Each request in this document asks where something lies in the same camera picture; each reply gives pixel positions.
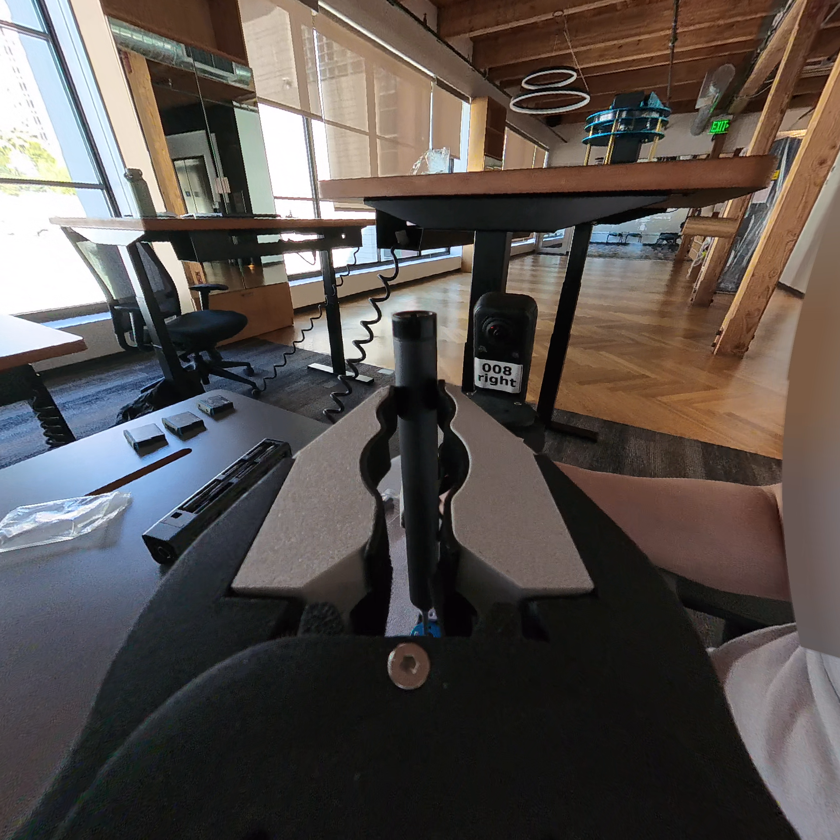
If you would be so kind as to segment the wooden desk with black legs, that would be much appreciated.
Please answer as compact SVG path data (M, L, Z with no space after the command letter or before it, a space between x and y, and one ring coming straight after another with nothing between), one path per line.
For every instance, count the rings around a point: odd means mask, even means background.
M332 252L335 249L360 246L361 231L368 224L363 220L351 219L294 219L255 215L105 219L52 217L50 222L61 231L62 228L70 228L92 243L116 245L119 248L150 334L151 351L155 353L164 379L182 397L203 393L205 384L191 363L179 360L159 305L154 299L139 251L135 249L136 245L169 243L180 261L198 264L231 263L310 251L321 256L322 278L327 283L328 301L337 302L334 275L329 275Z

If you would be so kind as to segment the person's right forearm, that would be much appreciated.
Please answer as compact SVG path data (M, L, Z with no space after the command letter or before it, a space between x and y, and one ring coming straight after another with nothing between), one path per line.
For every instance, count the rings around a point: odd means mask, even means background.
M781 484L558 467L660 569L723 592L791 601Z

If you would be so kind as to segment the wooden support beam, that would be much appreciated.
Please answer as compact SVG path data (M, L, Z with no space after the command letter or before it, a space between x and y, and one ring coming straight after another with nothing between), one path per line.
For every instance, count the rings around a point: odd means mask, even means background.
M835 164L839 148L839 59L714 343L714 354L742 357Z

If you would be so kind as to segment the dark grey desk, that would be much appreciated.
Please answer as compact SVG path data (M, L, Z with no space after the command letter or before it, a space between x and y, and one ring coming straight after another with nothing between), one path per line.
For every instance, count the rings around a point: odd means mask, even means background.
M192 398L2 469L1 513L82 497L131 495L108 529L2 561L1 828L14 833L55 775L88 717L110 663L157 588L159 565L142 533L264 438L298 451L326 423L227 393L234 409L204 431L145 454L125 429L191 412Z

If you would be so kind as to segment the person's white garment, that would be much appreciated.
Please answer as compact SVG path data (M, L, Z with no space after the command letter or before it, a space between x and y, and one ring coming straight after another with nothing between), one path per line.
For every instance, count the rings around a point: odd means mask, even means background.
M839 838L839 660L770 626L709 648L741 738L801 838Z

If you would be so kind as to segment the black office chair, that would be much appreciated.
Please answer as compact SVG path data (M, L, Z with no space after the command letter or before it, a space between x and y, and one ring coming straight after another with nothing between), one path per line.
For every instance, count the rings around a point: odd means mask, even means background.
M92 243L68 227L63 227L62 231L78 255L87 263L102 290L120 347L129 352L151 351L151 336L145 326L119 248L116 245ZM152 245L139 243L135 249L139 251L154 299L159 305L179 360L191 363L192 369L199 374L201 382L205 385L209 383L211 375L220 376L249 385L253 394L258 396L259 388L254 381L230 372L234 368L243 368L253 375L254 369L250 363L225 360L217 349L219 343L232 339L248 326L244 314L207 309L209 292L225 291L227 287L207 283L190 286L191 291L199 293L202 308L199 311L183 313L175 283Z

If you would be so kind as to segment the tall wooden standing desk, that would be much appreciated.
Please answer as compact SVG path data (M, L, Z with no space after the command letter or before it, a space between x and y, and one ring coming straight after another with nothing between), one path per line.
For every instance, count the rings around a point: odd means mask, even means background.
M474 390L474 309L488 292L506 289L512 236L573 228L560 299L542 377L537 414L556 433L597 441L592 430L557 423L560 387L578 303L587 249L595 225L634 221L669 208L706 207L763 189L774 156L659 161L331 179L318 184L334 203L361 201L376 212L380 249L422 250L397 235L472 232L474 257L469 293L462 389Z

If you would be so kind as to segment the silver air duct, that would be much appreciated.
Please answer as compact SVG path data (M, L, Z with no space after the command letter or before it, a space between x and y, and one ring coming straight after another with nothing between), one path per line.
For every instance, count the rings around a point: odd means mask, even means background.
M217 52L185 45L114 17L106 19L115 45L123 50L132 51L168 67L200 70L207 77L238 78L239 84L245 87L250 84L252 69L233 59Z

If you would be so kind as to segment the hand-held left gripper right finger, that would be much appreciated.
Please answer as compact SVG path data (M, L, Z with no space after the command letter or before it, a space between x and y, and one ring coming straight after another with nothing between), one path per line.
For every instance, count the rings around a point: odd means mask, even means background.
M440 470L448 488L436 606L488 610L593 593L536 453L457 386L438 388Z

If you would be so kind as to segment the long black bit case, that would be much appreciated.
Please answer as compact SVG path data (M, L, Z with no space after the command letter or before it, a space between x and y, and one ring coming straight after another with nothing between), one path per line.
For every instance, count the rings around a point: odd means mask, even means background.
M261 440L143 533L152 559L164 567L173 565L239 498L291 457L288 442Z

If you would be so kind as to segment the brown desk with slot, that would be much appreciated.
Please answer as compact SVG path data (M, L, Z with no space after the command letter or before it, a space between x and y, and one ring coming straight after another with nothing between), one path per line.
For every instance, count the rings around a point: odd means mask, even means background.
M38 322L1 316L1 405L29 404L49 448L75 436L33 364L85 351L82 337Z

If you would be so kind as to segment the blue tiered robot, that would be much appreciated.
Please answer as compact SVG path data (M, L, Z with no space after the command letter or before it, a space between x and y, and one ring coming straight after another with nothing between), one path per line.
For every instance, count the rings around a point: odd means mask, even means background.
M584 165L589 164L594 148L602 146L604 165L637 162L643 145L656 144L664 137L670 114L655 92L617 94L610 108L584 122Z

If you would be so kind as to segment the grey water bottle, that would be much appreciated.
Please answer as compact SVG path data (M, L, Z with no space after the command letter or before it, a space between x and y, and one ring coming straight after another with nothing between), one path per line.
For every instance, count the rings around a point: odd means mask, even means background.
M124 170L123 176L131 191L139 216L156 217L157 211L154 206L154 200L142 171L140 169L127 167Z

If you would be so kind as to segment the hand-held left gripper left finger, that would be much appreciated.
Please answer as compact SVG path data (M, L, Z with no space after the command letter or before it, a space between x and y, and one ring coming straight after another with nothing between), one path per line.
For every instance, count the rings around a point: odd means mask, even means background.
M364 551L375 528L375 493L362 476L364 447L382 431L384 386L295 457L232 590L238 595L327 602L349 614L367 595Z

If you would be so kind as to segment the dark grey electric screwdriver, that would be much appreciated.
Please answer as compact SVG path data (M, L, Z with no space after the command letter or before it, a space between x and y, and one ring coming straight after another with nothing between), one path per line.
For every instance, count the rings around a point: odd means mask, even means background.
M425 612L434 606L438 563L436 314L399 311L392 330L409 595Z

